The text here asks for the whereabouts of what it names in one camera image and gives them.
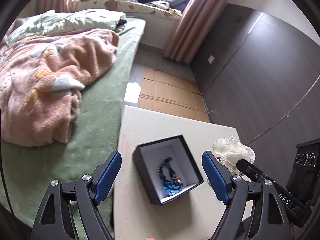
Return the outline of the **clear plastic bag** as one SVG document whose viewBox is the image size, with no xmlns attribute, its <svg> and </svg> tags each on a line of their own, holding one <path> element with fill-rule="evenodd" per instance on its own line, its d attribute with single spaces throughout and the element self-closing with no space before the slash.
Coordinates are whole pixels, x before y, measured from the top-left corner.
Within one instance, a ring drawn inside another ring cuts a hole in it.
<svg viewBox="0 0 320 240">
<path fill-rule="evenodd" d="M 221 165 L 225 165 L 231 174 L 244 174 L 236 168 L 236 163 L 245 159 L 251 164 L 255 161 L 255 152 L 236 140 L 234 136 L 217 139 L 212 144 L 213 155 Z"/>
</svg>

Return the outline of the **flattened cardboard sheets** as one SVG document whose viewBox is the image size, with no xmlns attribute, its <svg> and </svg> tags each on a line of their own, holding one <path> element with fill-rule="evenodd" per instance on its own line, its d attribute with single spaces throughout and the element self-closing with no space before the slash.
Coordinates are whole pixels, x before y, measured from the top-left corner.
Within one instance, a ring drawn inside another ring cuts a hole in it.
<svg viewBox="0 0 320 240">
<path fill-rule="evenodd" d="M 209 122 L 201 93 L 194 81 L 144 67 L 140 86 L 139 108 Z"/>
</svg>

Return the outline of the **white leather table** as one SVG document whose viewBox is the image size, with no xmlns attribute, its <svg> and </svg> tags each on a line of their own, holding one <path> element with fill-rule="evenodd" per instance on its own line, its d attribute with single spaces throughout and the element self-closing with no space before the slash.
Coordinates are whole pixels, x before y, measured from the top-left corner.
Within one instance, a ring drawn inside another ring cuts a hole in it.
<svg viewBox="0 0 320 240">
<path fill-rule="evenodd" d="M 127 106 L 114 189 L 116 239 L 210 239 L 225 210 L 202 155 L 235 128 Z"/>
</svg>

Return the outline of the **green bed sheet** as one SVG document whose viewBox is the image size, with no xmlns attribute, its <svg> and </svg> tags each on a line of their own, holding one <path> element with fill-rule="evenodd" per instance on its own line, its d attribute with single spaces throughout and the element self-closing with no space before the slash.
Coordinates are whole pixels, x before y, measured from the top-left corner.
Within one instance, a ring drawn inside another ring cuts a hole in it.
<svg viewBox="0 0 320 240">
<path fill-rule="evenodd" d="M 145 21 L 129 17 L 111 69 L 82 94 L 69 143 L 22 147 L 1 142 L 1 239 L 29 239 L 50 182 L 76 181 L 117 149 L 124 95 Z"/>
</svg>

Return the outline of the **floral window seat cushion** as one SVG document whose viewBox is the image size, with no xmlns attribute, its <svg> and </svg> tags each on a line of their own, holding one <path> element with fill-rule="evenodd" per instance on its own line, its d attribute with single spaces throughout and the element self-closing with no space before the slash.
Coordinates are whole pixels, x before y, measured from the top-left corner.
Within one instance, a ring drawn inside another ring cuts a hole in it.
<svg viewBox="0 0 320 240">
<path fill-rule="evenodd" d="M 72 9 L 73 11 L 80 11 L 85 9 L 107 9 L 109 11 L 121 11 L 124 13 L 141 13 L 155 15 L 161 18 L 169 18 L 179 21 L 182 17 L 182 13 L 175 10 L 169 9 L 164 10 L 155 6 L 150 6 L 142 3 L 123 1 L 123 0 L 73 0 Z"/>
</svg>

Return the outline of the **right pink curtain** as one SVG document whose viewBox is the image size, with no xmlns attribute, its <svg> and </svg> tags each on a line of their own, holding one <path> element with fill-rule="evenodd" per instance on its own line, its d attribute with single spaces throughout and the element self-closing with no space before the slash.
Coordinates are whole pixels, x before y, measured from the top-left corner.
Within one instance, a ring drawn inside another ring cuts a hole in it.
<svg viewBox="0 0 320 240">
<path fill-rule="evenodd" d="M 215 0 L 191 1 L 164 51 L 165 57 L 183 63 L 192 60 L 213 21 L 214 3 Z"/>
</svg>

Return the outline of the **black jewelry box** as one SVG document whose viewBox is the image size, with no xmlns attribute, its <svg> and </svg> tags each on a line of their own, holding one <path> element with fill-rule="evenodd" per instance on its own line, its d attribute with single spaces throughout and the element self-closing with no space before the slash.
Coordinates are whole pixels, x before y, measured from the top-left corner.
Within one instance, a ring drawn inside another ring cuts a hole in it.
<svg viewBox="0 0 320 240">
<path fill-rule="evenodd" d="M 204 182 L 182 135 L 137 145 L 133 162 L 152 205 L 165 205 Z"/>
</svg>

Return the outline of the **pink fleece blanket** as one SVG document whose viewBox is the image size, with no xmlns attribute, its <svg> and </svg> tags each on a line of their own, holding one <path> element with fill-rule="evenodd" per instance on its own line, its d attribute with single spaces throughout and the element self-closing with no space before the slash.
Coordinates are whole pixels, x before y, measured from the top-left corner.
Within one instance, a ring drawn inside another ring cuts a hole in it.
<svg viewBox="0 0 320 240">
<path fill-rule="evenodd" d="M 117 57 L 119 35 L 107 29 L 27 37 L 1 46 L 1 138 L 33 147 L 66 144 L 81 91 Z"/>
</svg>

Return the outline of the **green floral duvet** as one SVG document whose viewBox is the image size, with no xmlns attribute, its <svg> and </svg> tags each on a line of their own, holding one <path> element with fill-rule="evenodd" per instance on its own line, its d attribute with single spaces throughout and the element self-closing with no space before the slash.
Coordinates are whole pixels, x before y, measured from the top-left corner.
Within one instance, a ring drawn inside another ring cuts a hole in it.
<svg viewBox="0 0 320 240">
<path fill-rule="evenodd" d="M 67 13 L 49 10 L 39 15 L 17 18 L 4 35 L 3 42 L 10 46 L 29 36 L 55 35 L 94 28 L 115 30 L 125 23 L 126 14 L 119 11 L 86 9 Z"/>
</svg>

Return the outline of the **wall socket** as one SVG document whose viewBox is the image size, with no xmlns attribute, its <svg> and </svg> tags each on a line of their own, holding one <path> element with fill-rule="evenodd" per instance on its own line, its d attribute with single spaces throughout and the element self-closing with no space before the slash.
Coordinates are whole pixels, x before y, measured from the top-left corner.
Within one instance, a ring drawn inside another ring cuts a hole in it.
<svg viewBox="0 0 320 240">
<path fill-rule="evenodd" d="M 212 64 L 212 62 L 215 60 L 215 58 L 212 56 L 212 55 L 210 55 L 210 57 L 208 58 L 208 62 L 209 62 L 209 64 Z"/>
</svg>

